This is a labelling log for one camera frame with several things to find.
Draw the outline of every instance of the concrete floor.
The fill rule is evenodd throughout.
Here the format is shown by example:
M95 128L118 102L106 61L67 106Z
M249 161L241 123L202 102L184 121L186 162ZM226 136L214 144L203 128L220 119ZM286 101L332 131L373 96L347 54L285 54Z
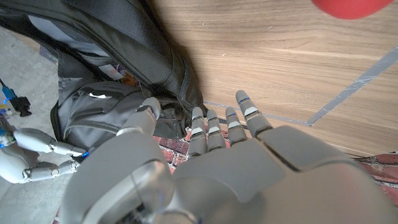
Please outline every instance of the concrete floor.
M33 115L15 116L16 128L37 128L53 136L50 110L58 98L57 66L0 28L0 77L18 96L28 97ZM59 165L68 159L41 154L40 161ZM70 175L28 184L0 177L0 223L52 223Z

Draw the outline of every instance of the wood grain surface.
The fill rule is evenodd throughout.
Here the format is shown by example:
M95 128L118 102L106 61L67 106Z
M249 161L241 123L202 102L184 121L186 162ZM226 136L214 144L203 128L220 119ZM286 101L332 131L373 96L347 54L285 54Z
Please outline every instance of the wood grain surface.
M158 0L189 54L206 101L237 106L245 90L263 113L306 121L398 45L398 3L355 21L309 0ZM292 125L353 156L397 151L398 65L309 126ZM225 108L207 105L224 118Z

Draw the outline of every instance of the robot finger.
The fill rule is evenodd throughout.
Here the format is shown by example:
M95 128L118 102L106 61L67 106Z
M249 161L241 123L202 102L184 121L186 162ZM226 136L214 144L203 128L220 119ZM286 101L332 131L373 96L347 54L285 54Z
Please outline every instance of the robot finger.
M272 128L271 124L261 114L243 90L236 92L236 101L241 108L252 137L255 138L259 133Z
M209 151L226 147L216 111L207 111L207 122L209 127Z
M243 126L239 121L234 108L229 107L225 111L226 124L228 126L228 136L231 146L237 142L245 141L248 139L244 132Z
M203 112L199 107L192 111L192 136L187 159L207 153L206 129Z

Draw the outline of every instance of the gray robotic hand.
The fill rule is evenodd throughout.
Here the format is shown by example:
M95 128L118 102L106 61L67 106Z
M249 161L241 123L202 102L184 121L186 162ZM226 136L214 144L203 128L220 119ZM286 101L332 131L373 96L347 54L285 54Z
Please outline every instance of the gray robotic hand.
M45 161L37 163L36 152L54 152L70 156L88 154L87 150L58 142L38 129L14 129L3 116L0 116L0 176L13 184L72 174L80 165L72 158L59 166Z
M62 223L397 223L355 161L297 129L272 128L245 92L236 100L252 138L228 108L231 147L212 110L207 141L195 108L188 161L171 175L152 138L159 102L148 99L73 175Z

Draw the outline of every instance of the black connector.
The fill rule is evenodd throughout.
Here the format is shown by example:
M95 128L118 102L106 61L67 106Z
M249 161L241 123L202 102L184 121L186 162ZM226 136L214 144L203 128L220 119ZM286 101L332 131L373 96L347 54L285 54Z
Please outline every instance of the black connector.
M10 99L10 102L14 109L18 112L20 112L21 117L26 117L29 115L32 115L32 112L29 111L30 109L30 103L29 100L26 97L16 97L13 99Z
M26 117L31 115L32 113L29 111L30 109L30 103L29 100L22 96L18 97L15 93L14 90L11 88L8 88L2 80L0 79L0 83L2 85L2 92L6 96L7 100L9 100L14 107L14 109L18 112L20 112L21 117Z

